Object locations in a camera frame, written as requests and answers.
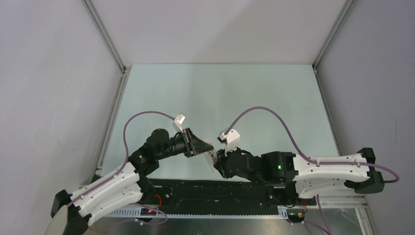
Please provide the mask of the white remote control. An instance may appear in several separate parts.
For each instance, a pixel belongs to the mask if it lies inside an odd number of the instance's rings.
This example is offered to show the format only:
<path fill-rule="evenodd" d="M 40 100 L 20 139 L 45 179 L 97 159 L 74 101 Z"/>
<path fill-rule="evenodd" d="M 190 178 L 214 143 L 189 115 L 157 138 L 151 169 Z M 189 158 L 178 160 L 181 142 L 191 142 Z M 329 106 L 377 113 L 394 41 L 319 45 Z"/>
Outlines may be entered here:
<path fill-rule="evenodd" d="M 204 156 L 207 160 L 207 163 L 209 164 L 209 166 L 210 166 L 213 173 L 219 173 L 219 171 L 214 166 L 217 162 L 217 154 L 216 154 L 214 145 L 213 145 L 211 139 L 209 139 L 209 138 L 204 139 L 204 142 L 208 143 L 209 145 L 211 145 L 213 147 L 212 150 L 204 153 Z"/>

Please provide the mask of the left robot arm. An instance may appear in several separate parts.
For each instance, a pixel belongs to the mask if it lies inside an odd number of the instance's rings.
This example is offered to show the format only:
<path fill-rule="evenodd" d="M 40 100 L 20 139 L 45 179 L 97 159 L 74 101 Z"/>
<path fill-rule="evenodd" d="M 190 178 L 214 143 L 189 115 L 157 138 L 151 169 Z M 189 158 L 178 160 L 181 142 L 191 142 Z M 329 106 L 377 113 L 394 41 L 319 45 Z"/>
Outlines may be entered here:
<path fill-rule="evenodd" d="M 180 154 L 189 158 L 213 149 L 189 128 L 173 137 L 165 129 L 154 130 L 142 147 L 109 174 L 72 193 L 58 192 L 45 234 L 82 235 L 94 222 L 121 207 L 150 203 L 155 194 L 147 175 L 159 168 L 160 160 Z"/>

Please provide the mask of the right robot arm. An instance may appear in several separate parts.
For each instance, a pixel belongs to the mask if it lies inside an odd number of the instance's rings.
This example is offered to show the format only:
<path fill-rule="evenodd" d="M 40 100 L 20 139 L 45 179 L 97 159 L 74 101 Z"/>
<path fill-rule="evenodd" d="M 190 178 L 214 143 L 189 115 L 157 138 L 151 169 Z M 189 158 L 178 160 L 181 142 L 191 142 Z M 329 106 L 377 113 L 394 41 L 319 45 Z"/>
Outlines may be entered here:
<path fill-rule="evenodd" d="M 240 148 L 225 153 L 223 149 L 208 158 L 213 170 L 225 179 L 234 176 L 266 186 L 285 188 L 290 204 L 320 193 L 353 190 L 357 194 L 382 192 L 385 180 L 375 170 L 372 148 L 337 157 L 307 157 L 292 152 L 269 152 L 254 156 Z"/>

